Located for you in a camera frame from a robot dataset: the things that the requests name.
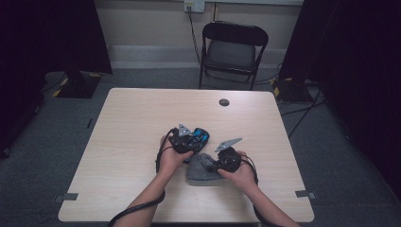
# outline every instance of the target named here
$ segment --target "wooden tabletop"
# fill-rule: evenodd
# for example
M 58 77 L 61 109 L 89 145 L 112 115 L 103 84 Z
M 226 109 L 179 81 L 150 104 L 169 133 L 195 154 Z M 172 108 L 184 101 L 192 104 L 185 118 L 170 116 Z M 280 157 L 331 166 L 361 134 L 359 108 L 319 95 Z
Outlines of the wooden tabletop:
M 221 99 L 230 105 L 219 105 Z M 183 123 L 210 133 L 202 152 L 214 153 L 220 142 L 246 151 L 257 169 L 259 186 L 298 222 L 314 214 L 275 99 L 268 92 L 114 88 L 64 201 L 61 221 L 109 221 L 127 208 L 155 176 L 160 139 Z M 193 183 L 183 165 L 166 188 L 154 222 L 259 222 L 249 200 L 229 181 Z

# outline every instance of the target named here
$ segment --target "gray carpet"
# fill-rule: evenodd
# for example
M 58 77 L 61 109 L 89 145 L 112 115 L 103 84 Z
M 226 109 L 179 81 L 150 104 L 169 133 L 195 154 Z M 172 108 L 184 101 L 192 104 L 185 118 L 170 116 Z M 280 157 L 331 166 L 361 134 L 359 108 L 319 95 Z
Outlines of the gray carpet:
M 261 69 L 258 80 L 276 73 L 276 69 Z M 45 92 L 39 113 L 10 147 L 10 157 L 0 160 L 0 226 L 106 226 L 107 223 L 60 222 L 61 204 L 54 198 L 68 190 L 109 90 L 197 89 L 198 75 L 195 68 L 114 69 L 113 75 L 103 77 L 92 99 L 54 98 L 57 87 Z M 48 74 L 45 87 L 61 76 L 62 73 Z M 204 83 L 221 89 L 249 88 L 249 84 L 210 78 Z M 258 83 L 261 85 L 254 90 L 271 91 L 265 80 Z M 313 96 L 319 90 L 315 86 L 309 89 Z M 278 106 L 284 114 L 308 105 L 278 102 Z M 283 116 L 288 133 L 303 113 Z M 318 197 L 311 201 L 315 220 L 302 225 L 401 226 L 399 201 L 348 136 L 340 118 L 324 103 L 313 108 L 290 137 L 305 187 Z

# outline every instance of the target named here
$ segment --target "baseboard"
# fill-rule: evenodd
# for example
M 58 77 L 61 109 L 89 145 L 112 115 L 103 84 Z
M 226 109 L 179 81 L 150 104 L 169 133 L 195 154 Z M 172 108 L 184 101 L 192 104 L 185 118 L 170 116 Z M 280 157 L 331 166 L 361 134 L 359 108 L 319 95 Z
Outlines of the baseboard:
M 199 67 L 194 47 L 108 45 L 112 68 L 194 68 Z M 260 68 L 276 68 L 286 49 L 267 49 Z

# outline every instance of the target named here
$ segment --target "black tape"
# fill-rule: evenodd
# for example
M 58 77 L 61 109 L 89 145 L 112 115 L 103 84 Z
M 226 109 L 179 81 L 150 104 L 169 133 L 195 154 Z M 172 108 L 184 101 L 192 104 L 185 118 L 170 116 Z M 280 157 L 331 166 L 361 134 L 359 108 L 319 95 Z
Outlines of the black tape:
M 65 193 L 62 196 L 56 196 L 54 198 L 54 202 L 63 202 L 63 201 L 76 201 L 78 197 L 78 193 Z
M 317 198 L 315 192 L 307 192 L 306 190 L 295 191 L 295 195 L 297 195 L 297 198 L 309 197 L 311 200 Z

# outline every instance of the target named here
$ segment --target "forearm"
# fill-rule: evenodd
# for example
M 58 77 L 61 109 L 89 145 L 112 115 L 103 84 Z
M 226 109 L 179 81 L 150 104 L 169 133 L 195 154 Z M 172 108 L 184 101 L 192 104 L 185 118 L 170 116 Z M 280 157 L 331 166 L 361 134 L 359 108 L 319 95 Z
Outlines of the forearm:
M 157 200 L 165 190 L 171 176 L 167 174 L 158 174 L 149 183 L 149 185 L 139 194 L 139 196 L 129 205 L 128 208 L 135 205 L 143 204 L 149 201 Z M 121 218 L 114 226 L 150 226 L 153 216 L 156 212 L 157 205 L 138 210 Z
M 244 191 L 245 195 L 253 203 L 259 214 L 267 221 L 279 225 L 292 227 L 300 225 L 292 220 L 286 213 L 284 213 L 277 205 L 274 204 L 257 185 L 249 190 Z

